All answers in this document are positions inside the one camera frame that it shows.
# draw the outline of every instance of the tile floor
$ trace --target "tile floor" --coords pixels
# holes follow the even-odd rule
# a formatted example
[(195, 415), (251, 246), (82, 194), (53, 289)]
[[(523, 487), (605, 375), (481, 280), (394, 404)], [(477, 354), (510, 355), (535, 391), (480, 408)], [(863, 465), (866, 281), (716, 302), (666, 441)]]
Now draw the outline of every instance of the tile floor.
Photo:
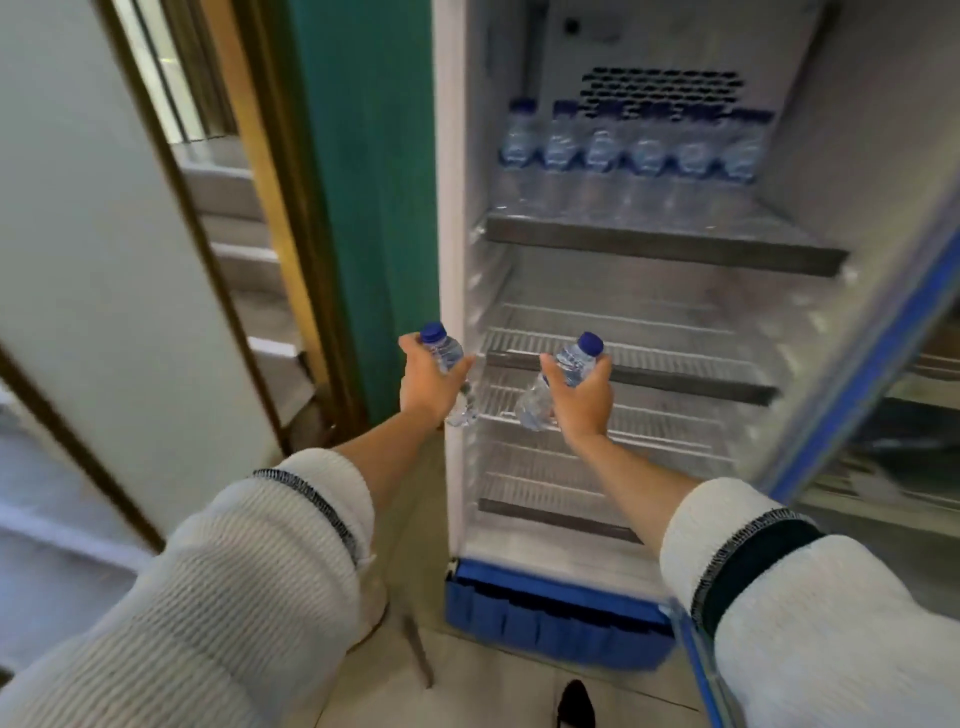
[(427, 690), (410, 649), (389, 622), (344, 660), (333, 683), (304, 702), (284, 728), (552, 726), (564, 685), (587, 685), (598, 728), (709, 726), (678, 648), (656, 672), (623, 673), (506, 652), (444, 622), (447, 561), (443, 440), (423, 451), (390, 512), (377, 524), (371, 576), (402, 590), (420, 624), (436, 684)]

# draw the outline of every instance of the refrigerator back panel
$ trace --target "refrigerator back panel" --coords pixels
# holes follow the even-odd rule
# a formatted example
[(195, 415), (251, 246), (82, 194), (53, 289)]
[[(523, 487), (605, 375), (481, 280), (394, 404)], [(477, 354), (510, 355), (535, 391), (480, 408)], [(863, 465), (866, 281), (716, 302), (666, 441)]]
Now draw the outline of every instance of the refrigerator back panel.
[(779, 112), (816, 29), (811, 0), (554, 0), (540, 78), (540, 108), (579, 99)]

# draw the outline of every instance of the black shoe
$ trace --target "black shoe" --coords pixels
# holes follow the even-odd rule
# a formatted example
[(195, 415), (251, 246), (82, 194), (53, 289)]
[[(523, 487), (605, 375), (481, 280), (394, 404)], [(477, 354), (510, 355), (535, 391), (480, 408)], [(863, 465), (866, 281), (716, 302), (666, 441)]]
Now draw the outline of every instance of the black shoe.
[(571, 680), (564, 688), (560, 705), (557, 706), (557, 728), (561, 723), (570, 728), (596, 728), (593, 703), (587, 695), (587, 688), (579, 680)]

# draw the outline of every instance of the finger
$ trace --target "finger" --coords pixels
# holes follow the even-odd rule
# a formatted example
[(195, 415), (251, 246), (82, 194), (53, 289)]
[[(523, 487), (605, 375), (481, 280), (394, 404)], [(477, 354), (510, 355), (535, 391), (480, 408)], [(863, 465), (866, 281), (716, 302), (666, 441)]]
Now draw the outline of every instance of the finger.
[(424, 345), (420, 343), (419, 336), (420, 335), (416, 333), (405, 333), (398, 338), (396, 342), (399, 344), (400, 348), (403, 349), (403, 353), (407, 355), (407, 358), (423, 359), (425, 356), (433, 358), (430, 355), (430, 352), (426, 350)]
[(558, 392), (563, 392), (568, 389), (566, 386), (566, 377), (564, 377), (564, 373), (557, 364), (557, 360), (553, 358), (553, 354), (542, 353), (540, 355), (540, 368), (543, 369), (543, 375), (546, 376), (547, 383), (550, 385), (550, 391), (554, 393), (554, 397), (557, 396)]
[(587, 375), (586, 381), (609, 381), (613, 369), (613, 360), (609, 354), (602, 353), (597, 357), (596, 366)]
[(461, 385), (467, 381), (467, 374), (470, 371), (470, 367), (473, 366), (473, 362), (476, 361), (476, 358), (474, 354), (465, 356), (453, 365), (453, 369), (446, 373), (447, 378), (453, 384), (456, 384), (457, 389), (460, 389)]

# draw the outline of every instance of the person's left hand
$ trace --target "person's left hand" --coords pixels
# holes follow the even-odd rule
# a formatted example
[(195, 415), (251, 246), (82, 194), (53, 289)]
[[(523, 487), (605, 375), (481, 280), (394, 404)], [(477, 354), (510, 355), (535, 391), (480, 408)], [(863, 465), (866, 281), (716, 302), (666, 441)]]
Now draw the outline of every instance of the person's left hand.
[(404, 334), (397, 343), (407, 355), (400, 381), (400, 412), (421, 415), (436, 427), (453, 409), (476, 356), (465, 356), (443, 374), (430, 351), (420, 343), (419, 334)]

